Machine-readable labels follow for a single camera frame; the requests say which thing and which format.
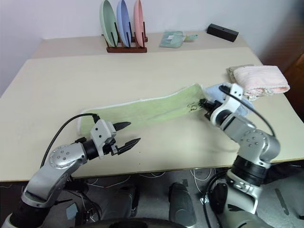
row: folded pink towel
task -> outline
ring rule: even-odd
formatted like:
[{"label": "folded pink towel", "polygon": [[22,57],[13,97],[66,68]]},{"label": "folded pink towel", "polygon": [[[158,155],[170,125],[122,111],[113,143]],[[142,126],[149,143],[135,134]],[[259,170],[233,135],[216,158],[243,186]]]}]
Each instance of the folded pink towel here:
[{"label": "folded pink towel", "polygon": [[244,66],[234,70],[233,75],[246,96],[285,93],[290,89],[277,66]]}]

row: black box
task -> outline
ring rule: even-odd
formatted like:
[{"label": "black box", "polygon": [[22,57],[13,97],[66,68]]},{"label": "black box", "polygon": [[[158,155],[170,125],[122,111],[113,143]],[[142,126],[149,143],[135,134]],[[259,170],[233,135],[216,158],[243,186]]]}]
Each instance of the black box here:
[{"label": "black box", "polygon": [[238,36],[238,32],[214,24],[209,25],[207,33],[231,42],[234,42]]}]

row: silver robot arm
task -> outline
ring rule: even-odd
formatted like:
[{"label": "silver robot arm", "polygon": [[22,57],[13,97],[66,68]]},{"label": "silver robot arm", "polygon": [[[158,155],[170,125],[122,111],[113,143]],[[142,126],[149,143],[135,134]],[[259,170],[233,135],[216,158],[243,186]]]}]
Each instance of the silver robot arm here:
[{"label": "silver robot arm", "polygon": [[[237,84],[222,88],[241,98],[243,91]],[[224,228],[270,228],[255,213],[262,192],[261,184],[271,160],[279,154],[280,144],[274,136],[235,114],[239,106],[236,102],[228,95],[223,104],[218,101],[210,103],[206,99],[200,101],[200,106],[208,111],[205,116],[210,122],[240,145],[237,158],[227,171],[227,183],[216,185],[209,195],[210,205]]]},{"label": "silver robot arm", "polygon": [[48,161],[28,182],[16,211],[9,215],[2,228],[37,228],[43,225],[50,208],[65,187],[69,176],[88,160],[102,158],[105,154],[121,154],[131,149],[140,139],[134,139],[118,148],[114,137],[116,130],[130,125],[130,122],[116,123],[96,120],[91,130],[91,139],[84,139],[54,149]]}]

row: white table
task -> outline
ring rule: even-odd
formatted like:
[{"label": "white table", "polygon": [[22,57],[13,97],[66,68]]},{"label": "white table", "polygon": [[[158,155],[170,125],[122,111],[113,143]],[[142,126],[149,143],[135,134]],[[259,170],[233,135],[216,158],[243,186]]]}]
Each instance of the white table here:
[{"label": "white table", "polygon": [[[37,52],[0,98],[0,181],[30,179],[58,128],[82,109],[169,95],[193,83],[211,86],[228,81],[227,67],[260,64],[245,43],[238,47],[239,43],[224,42],[228,48],[149,52],[153,48],[148,47],[145,54],[89,55],[80,51],[71,56],[67,51],[60,54],[64,57],[48,57],[45,51],[40,56]],[[281,143],[275,161],[302,159],[304,124],[286,97],[263,97],[254,105],[270,121]],[[249,119],[269,132],[254,114]],[[131,151],[89,161],[74,176],[229,166],[238,150],[201,111],[153,127],[126,128],[116,139],[121,145],[138,137],[142,139]],[[77,138],[73,122],[54,147]]]}]

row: green towel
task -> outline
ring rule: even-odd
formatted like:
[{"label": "green towel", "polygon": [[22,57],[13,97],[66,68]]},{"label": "green towel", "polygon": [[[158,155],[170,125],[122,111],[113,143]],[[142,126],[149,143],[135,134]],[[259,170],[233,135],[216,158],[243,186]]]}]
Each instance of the green towel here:
[{"label": "green towel", "polygon": [[[199,84],[193,84],[172,95],[138,100],[109,107],[92,108],[82,113],[97,113],[100,118],[112,123],[128,121],[128,129],[151,125],[179,117],[199,110],[199,100],[204,98]],[[91,118],[80,118],[78,131],[82,136],[89,136],[93,121]]]}]

